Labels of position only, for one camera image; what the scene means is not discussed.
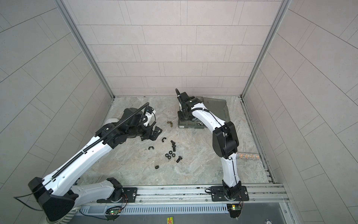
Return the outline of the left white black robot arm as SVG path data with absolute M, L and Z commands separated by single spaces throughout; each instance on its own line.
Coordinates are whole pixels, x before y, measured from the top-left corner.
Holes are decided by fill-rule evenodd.
M 156 125 L 156 111 L 149 103 L 139 109 L 127 108 L 120 119 L 108 119 L 90 141 L 66 163 L 44 178 L 35 177 L 28 186 L 46 214 L 49 224 L 60 223 L 76 207 L 103 200 L 125 200 L 122 184 L 116 178 L 76 186 L 76 181 L 104 155 L 129 138 L 155 141 L 162 132 Z

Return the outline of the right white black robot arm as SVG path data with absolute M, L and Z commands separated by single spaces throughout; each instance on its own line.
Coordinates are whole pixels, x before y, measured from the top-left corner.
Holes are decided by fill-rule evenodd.
M 237 148 L 239 141 L 233 122 L 225 122 L 198 98 L 188 96 L 186 92 L 175 90 L 180 103 L 178 117 L 180 121 L 200 120 L 212 132 L 213 150 L 220 157 L 223 169 L 223 195 L 227 200 L 248 201 L 249 196 L 242 185 L 237 172 Z

